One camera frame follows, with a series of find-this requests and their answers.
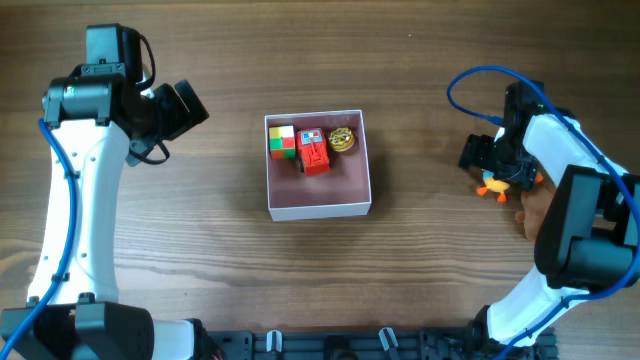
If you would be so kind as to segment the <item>orange duck toy blue hat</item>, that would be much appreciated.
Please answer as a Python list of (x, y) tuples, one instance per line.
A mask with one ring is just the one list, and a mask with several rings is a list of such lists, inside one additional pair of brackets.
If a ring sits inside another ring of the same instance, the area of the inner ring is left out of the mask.
[(489, 170), (484, 170), (482, 173), (483, 185), (476, 188), (476, 194), (479, 196), (486, 195), (489, 191), (498, 195), (497, 202), (505, 203), (507, 201), (506, 191), (511, 185), (502, 180), (496, 180), (494, 173)]

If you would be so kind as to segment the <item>multicolour puzzle cube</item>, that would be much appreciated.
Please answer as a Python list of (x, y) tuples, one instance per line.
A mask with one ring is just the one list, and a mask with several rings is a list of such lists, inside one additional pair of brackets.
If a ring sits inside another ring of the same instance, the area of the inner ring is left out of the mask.
[(295, 130), (292, 125), (275, 126), (268, 129), (269, 153), (272, 159), (294, 159), (296, 157)]

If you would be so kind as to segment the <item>red toy fire truck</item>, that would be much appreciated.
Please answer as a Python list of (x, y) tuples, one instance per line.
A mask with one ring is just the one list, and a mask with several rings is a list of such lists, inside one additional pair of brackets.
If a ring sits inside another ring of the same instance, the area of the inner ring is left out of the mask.
[(296, 147), (302, 172), (306, 176), (316, 176), (330, 171), (327, 142), (320, 128), (298, 131)]

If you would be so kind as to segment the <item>yellow round gear toy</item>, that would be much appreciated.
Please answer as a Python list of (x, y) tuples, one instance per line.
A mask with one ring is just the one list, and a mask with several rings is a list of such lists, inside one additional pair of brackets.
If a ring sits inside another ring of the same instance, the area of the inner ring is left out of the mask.
[(329, 134), (328, 141), (335, 152), (345, 152), (355, 144), (355, 135), (350, 128), (341, 127)]

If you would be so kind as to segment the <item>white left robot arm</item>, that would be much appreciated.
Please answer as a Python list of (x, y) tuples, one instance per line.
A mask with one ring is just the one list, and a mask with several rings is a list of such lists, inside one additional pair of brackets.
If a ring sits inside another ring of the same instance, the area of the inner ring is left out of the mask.
[(208, 118), (187, 81), (157, 84), (148, 40), (120, 24), (86, 30), (86, 60), (54, 79), (38, 126), (51, 148), (44, 242), (24, 307), (1, 314), (2, 355), (26, 359), (218, 359), (201, 321), (124, 305), (114, 265), (125, 166)]

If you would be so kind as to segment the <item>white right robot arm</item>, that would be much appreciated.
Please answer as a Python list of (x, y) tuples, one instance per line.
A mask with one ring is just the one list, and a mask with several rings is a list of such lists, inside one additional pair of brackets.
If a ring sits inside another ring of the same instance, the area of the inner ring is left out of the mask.
[(541, 216), (534, 266), (502, 300), (469, 324), (466, 346), (505, 358), (534, 345), (573, 307), (609, 297), (639, 279), (639, 179), (611, 162), (584, 135), (573, 114), (553, 107), (540, 82), (505, 91), (495, 136), (470, 135), (459, 165), (479, 168), (478, 193), (544, 180), (556, 187)]

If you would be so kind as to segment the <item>brown plush toy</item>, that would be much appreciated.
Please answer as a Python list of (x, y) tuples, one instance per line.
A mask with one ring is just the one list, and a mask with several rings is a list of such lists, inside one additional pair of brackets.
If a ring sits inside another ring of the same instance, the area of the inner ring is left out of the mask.
[(555, 191), (556, 186), (552, 182), (544, 181), (520, 195), (522, 209), (516, 212), (515, 219), (523, 226), (526, 239), (536, 241)]

